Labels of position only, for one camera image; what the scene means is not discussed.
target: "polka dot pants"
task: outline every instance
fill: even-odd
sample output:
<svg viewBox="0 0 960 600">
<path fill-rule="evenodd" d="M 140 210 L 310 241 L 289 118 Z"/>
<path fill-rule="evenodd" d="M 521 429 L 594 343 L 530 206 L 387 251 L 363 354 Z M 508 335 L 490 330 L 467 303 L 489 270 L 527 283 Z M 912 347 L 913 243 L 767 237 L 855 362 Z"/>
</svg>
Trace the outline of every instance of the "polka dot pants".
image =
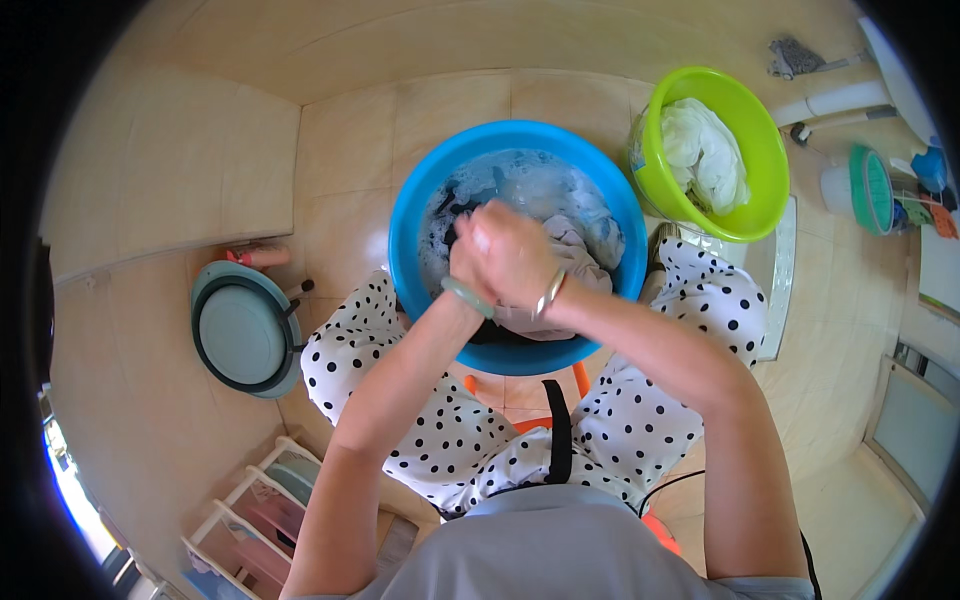
<svg viewBox="0 0 960 600">
<path fill-rule="evenodd" d="M 745 272 L 675 238 L 661 240 L 667 283 L 651 308 L 720 338 L 756 363 L 766 299 Z M 390 277 L 374 273 L 314 332 L 300 359 L 310 399 L 336 425 L 353 389 L 403 337 Z M 632 508 L 703 435 L 703 422 L 615 355 L 581 400 L 573 423 L 568 483 L 612 493 Z M 541 483 L 551 432 L 517 434 L 492 408 L 444 373 L 384 471 L 449 513 L 465 513 L 494 492 Z"/>
</svg>

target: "white bucket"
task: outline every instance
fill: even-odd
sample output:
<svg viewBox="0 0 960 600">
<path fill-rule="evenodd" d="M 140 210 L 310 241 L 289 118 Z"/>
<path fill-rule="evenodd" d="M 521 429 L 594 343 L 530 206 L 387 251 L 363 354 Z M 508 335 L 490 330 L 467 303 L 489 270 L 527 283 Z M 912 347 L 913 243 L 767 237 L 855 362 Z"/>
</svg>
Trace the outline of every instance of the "white bucket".
<svg viewBox="0 0 960 600">
<path fill-rule="evenodd" d="M 853 214 L 853 193 L 850 190 L 850 165 L 832 167 L 820 176 L 820 191 L 827 210 L 856 220 Z"/>
</svg>

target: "pink bottle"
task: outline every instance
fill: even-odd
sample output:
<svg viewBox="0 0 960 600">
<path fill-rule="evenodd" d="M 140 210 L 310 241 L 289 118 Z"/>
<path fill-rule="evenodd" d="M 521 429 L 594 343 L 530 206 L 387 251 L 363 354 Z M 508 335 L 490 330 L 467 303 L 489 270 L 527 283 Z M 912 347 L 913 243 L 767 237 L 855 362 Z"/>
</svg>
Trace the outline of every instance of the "pink bottle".
<svg viewBox="0 0 960 600">
<path fill-rule="evenodd" d="M 234 253 L 227 251 L 227 260 L 237 262 L 245 267 L 266 269 L 276 265 L 285 265 L 290 262 L 290 249 L 286 246 L 260 246 L 247 252 Z"/>
</svg>

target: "blue plastic basin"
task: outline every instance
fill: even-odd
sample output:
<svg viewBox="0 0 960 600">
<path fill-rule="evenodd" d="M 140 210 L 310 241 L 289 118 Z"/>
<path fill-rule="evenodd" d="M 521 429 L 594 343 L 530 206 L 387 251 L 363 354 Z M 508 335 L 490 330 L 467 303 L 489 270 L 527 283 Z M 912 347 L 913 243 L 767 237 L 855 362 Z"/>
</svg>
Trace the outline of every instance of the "blue plastic basin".
<svg viewBox="0 0 960 600">
<path fill-rule="evenodd" d="M 510 149 L 546 151 L 593 180 L 626 238 L 623 259 L 611 274 L 613 290 L 629 300 L 639 296 L 646 272 L 646 227 L 634 190 L 616 165 L 585 139 L 559 127 L 536 121 L 497 121 L 457 133 L 435 148 L 417 165 L 396 199 L 390 220 L 390 273 L 397 297 L 411 319 L 418 319 L 432 301 L 423 285 L 417 257 L 420 224 L 431 195 L 465 162 Z M 569 367 L 598 348 L 581 337 L 529 346 L 467 344 L 457 360 L 483 372 L 537 375 Z"/>
</svg>

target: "orange stool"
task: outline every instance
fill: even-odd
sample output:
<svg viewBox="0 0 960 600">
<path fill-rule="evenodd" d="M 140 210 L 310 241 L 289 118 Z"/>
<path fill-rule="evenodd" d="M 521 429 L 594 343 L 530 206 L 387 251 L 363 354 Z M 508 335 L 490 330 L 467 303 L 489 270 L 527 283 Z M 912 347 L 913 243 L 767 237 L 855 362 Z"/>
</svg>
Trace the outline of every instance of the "orange stool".
<svg viewBox="0 0 960 600">
<path fill-rule="evenodd" d="M 587 392 L 590 391 L 590 380 L 587 377 L 587 368 L 584 367 L 583 361 L 573 365 L 573 376 L 577 380 L 577 391 L 580 392 L 580 397 L 586 396 Z M 476 395 L 477 378 L 473 375 L 464 377 L 464 387 L 467 388 L 468 392 Z M 535 427 L 546 427 L 549 429 L 552 426 L 552 417 L 541 417 L 539 419 L 523 420 L 519 423 L 514 423 L 514 427 L 519 433 L 526 433 Z M 653 508 L 647 511 L 647 514 L 644 515 L 641 520 L 644 525 L 650 528 L 650 531 L 654 532 L 654 535 L 657 536 L 657 539 L 660 540 L 663 547 L 680 556 L 680 545 L 677 544 L 670 530 L 666 528 L 666 525 L 654 516 Z"/>
</svg>

